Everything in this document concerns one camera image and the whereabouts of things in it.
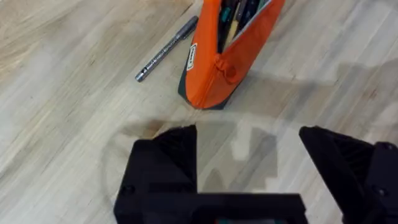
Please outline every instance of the black pen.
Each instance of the black pen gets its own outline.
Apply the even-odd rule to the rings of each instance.
[[[257,12],[260,0],[248,0],[243,11],[243,15],[238,25],[238,32],[253,18]]]

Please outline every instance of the pencil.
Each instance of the pencil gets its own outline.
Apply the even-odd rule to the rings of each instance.
[[[226,38],[225,45],[224,45],[224,50],[231,43],[232,39],[235,36],[236,29],[238,28],[239,21],[236,19],[236,15],[238,14],[238,11],[239,11],[239,5],[240,5],[240,2],[238,3],[238,6],[236,6],[234,20],[232,21],[231,28],[229,28],[228,36]]]

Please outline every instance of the orange pencil case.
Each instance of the orange pencil case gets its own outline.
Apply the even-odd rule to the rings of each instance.
[[[197,109],[223,109],[266,43],[283,5],[284,0],[270,0],[219,54],[221,0],[204,0],[178,93]]]

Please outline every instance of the wood grain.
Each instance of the wood grain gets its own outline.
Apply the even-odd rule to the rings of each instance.
[[[0,1],[0,223],[115,223],[133,142],[192,123],[202,192],[298,192],[341,223],[298,130],[398,144],[398,3],[287,0],[223,111],[177,94],[190,40],[134,80],[201,4]]]

